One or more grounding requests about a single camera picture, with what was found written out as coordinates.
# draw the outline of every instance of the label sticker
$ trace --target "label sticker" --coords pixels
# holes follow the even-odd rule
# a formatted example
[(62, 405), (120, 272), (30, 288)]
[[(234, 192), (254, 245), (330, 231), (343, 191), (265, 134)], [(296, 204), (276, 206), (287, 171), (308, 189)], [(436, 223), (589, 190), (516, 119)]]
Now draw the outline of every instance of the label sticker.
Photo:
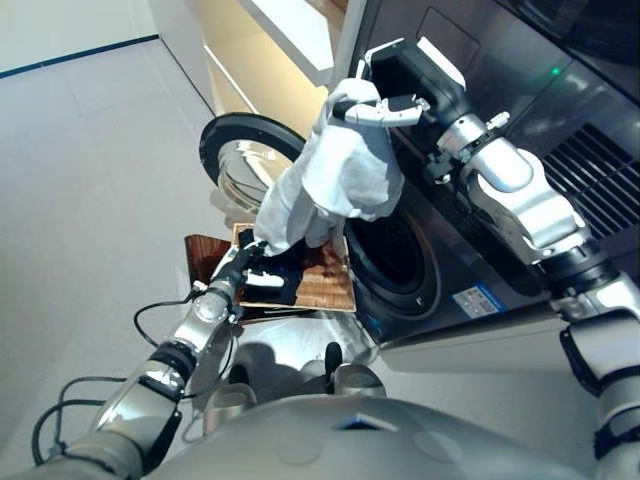
[(453, 300), (469, 318), (480, 318), (493, 313), (504, 312), (505, 306), (484, 284), (477, 285), (452, 295)]

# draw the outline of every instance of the wire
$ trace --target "wire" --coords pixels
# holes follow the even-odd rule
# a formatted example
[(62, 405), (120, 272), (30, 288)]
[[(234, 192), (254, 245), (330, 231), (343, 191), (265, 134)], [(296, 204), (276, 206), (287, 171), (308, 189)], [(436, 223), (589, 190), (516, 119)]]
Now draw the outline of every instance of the wire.
[(206, 393), (209, 393), (211, 390), (216, 388), (216, 386), (218, 385), (218, 383), (222, 379), (222, 375), (224, 375), (224, 372), (226, 372), (227, 368), (229, 368), (229, 363), (231, 362), (231, 355), (233, 354), (233, 338), (234, 337), (232, 336), (231, 339), (229, 340), (229, 353), (227, 354), (227, 359), (224, 362), (224, 367), (222, 367), (222, 370), (220, 371), (220, 373), (218, 374), (216, 379), (213, 381), (213, 383), (211, 385), (209, 385), (208, 387), (203, 388), (199, 392), (190, 393), (189, 395), (185, 395), (184, 397), (182, 397), (182, 400), (192, 400), (194, 398), (201, 397), (202, 395), (204, 395)]
[(74, 399), (56, 403), (54, 406), (49, 407), (47, 410), (45, 410), (45, 412), (40, 415), (40, 418), (38, 418), (38, 421), (33, 426), (33, 431), (31, 433), (31, 455), (33, 456), (33, 461), (36, 466), (42, 465), (45, 462), (40, 451), (40, 433), (42, 432), (42, 426), (44, 425), (44, 422), (46, 422), (51, 415), (71, 405), (89, 405), (99, 407), (103, 404), (104, 400)]
[(157, 348), (158, 347), (158, 342), (156, 342), (153, 338), (151, 338), (147, 334), (147, 332), (144, 331), (142, 326), (140, 326), (140, 318), (139, 318), (140, 314), (146, 312), (147, 310), (151, 310), (152, 308), (172, 307), (172, 306), (175, 306), (175, 305), (184, 305), (185, 303), (189, 303), (191, 300), (193, 300), (199, 294), (201, 294), (201, 292), (198, 292), (196, 290), (191, 290), (189, 292), (189, 294), (185, 297), (184, 300), (171, 300), (171, 301), (168, 301), (168, 302), (157, 302), (157, 303), (152, 303), (150, 305), (142, 307), (140, 310), (138, 310), (136, 313), (133, 314), (133, 325), (136, 327), (136, 330), (138, 331), (140, 336), (142, 338), (144, 338), (147, 341), (147, 343), (149, 343), (150, 345), (153, 345), (154, 347)]
[[(125, 382), (127, 379), (124, 377), (106, 377), (106, 376), (87, 376), (87, 377), (77, 377), (74, 378), (73, 380), (67, 382), (64, 387), (62, 387), (60, 389), (60, 393), (58, 394), (58, 403), (62, 403), (64, 402), (64, 396), (66, 395), (67, 391), (69, 390), (69, 388), (71, 388), (73, 385), (77, 384), (77, 383), (82, 383), (82, 382), (118, 382), (118, 383), (122, 383)], [(61, 450), (64, 450), (64, 444), (63, 442), (60, 440), (60, 432), (62, 430), (62, 409), (58, 410), (56, 412), (56, 424), (55, 424), (55, 429), (54, 429), (54, 433), (53, 433), (53, 442), (55, 445), (57, 445), (58, 447), (60, 447)]]

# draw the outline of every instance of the wooden board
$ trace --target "wooden board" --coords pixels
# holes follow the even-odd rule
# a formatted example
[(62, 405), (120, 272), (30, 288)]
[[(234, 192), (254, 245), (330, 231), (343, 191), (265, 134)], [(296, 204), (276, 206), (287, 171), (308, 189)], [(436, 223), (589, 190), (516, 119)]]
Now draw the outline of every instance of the wooden board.
[[(231, 242), (238, 244), (238, 234), (250, 223), (236, 223), (233, 226)], [(320, 248), (305, 247), (302, 281), (296, 290), (296, 302), (293, 305), (248, 302), (240, 297), (240, 305), (246, 307), (293, 307), (312, 310), (333, 310), (355, 312), (356, 302), (353, 294), (349, 269), (349, 254), (341, 259), (328, 242)]]

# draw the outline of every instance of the silver metal joint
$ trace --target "silver metal joint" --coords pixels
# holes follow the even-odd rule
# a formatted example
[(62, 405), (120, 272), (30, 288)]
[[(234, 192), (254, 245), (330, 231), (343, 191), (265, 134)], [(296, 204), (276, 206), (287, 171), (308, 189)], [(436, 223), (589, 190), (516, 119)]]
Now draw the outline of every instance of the silver metal joint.
[(457, 156), (460, 150), (487, 132), (487, 126), (474, 114), (463, 115), (449, 126), (436, 142), (441, 152)]

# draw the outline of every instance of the white wall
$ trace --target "white wall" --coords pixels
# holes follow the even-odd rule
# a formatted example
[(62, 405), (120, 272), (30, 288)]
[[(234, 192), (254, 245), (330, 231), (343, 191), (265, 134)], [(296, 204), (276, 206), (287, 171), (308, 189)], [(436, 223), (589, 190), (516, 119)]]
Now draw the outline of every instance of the white wall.
[(0, 72), (155, 33), (148, 0), (0, 0)]

